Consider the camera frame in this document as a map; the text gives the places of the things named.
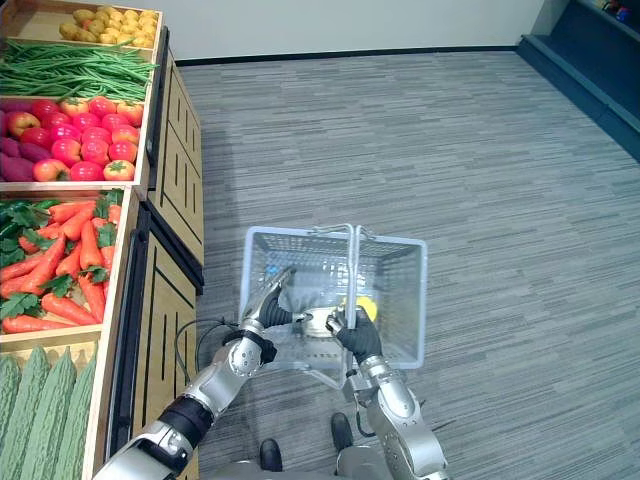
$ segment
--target baseboard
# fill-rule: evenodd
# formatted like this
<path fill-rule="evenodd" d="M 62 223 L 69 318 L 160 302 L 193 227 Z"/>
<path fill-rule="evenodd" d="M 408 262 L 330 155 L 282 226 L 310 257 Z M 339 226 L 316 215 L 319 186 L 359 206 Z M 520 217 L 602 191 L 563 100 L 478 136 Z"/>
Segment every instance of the baseboard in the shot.
<path fill-rule="evenodd" d="M 346 52 L 285 53 L 281 55 L 250 55 L 244 57 L 194 58 L 176 60 L 179 67 L 194 65 L 220 65 L 225 63 L 274 62 L 283 60 L 317 60 L 323 58 L 371 57 L 376 55 L 411 55 L 418 53 L 445 52 L 496 52 L 515 51 L 517 45 L 487 45 L 468 47 L 425 47 L 425 48 L 393 48 L 383 50 L 350 50 Z"/>

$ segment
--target cabinet door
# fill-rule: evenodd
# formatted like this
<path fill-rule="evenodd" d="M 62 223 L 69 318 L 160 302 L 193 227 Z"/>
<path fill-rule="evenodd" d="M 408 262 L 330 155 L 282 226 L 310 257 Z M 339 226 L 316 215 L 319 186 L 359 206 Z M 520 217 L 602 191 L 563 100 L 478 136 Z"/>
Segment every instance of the cabinet door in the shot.
<path fill-rule="evenodd" d="M 133 433 L 157 419 L 187 386 L 174 348 L 178 330 L 196 318 L 196 290 L 158 239 L 149 234 L 144 282 Z M 178 351 L 190 374 L 195 374 L 195 328 L 185 329 Z M 198 478 L 197 456 L 180 478 Z"/>

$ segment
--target produce display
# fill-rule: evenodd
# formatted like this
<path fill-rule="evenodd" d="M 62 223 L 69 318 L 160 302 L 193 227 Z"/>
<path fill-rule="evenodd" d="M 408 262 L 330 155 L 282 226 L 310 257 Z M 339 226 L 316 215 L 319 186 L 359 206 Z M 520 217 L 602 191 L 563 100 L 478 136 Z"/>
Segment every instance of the produce display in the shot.
<path fill-rule="evenodd" d="M 78 9 L 73 12 L 73 22 L 60 24 L 60 35 L 65 40 L 80 42 L 122 44 L 153 48 L 158 28 L 158 13 L 152 10 L 118 10 L 109 5 L 94 12 Z"/>
<path fill-rule="evenodd" d="M 5 334 L 102 323 L 122 198 L 0 204 Z"/>
<path fill-rule="evenodd" d="M 104 95 L 142 102 L 150 72 L 137 50 L 6 40 L 0 60 L 0 95 L 83 97 Z"/>
<path fill-rule="evenodd" d="M 5 355 L 0 367 L 10 369 L 14 394 L 0 471 L 3 480 L 75 480 L 81 478 L 95 355 L 76 380 L 69 347 L 49 370 L 41 347 L 32 350 L 22 372 Z"/>
<path fill-rule="evenodd" d="M 130 181 L 143 106 L 90 100 L 0 100 L 0 181 Z"/>

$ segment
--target white wall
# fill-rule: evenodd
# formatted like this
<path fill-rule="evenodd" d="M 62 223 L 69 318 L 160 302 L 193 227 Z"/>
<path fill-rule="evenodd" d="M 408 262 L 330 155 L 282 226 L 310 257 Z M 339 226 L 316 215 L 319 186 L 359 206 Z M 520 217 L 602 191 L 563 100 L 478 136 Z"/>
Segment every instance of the white wall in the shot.
<path fill-rule="evenodd" d="M 177 59 L 515 45 L 544 0 L 127 0 L 164 11 Z"/>

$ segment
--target purple sweet potato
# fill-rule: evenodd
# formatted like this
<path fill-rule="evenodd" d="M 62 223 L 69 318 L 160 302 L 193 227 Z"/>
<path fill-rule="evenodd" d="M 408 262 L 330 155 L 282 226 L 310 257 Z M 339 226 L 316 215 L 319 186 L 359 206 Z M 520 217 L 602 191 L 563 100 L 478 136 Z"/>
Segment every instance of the purple sweet potato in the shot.
<path fill-rule="evenodd" d="M 33 163 L 0 153 L 0 175 L 7 182 L 33 182 Z"/>
<path fill-rule="evenodd" d="M 39 145 L 34 145 L 33 143 L 21 143 L 19 148 L 20 156 L 33 163 L 51 158 L 51 152 L 49 150 Z"/>
<path fill-rule="evenodd" d="M 20 143 L 13 138 L 2 137 L 0 138 L 0 152 L 9 157 L 19 157 Z"/>

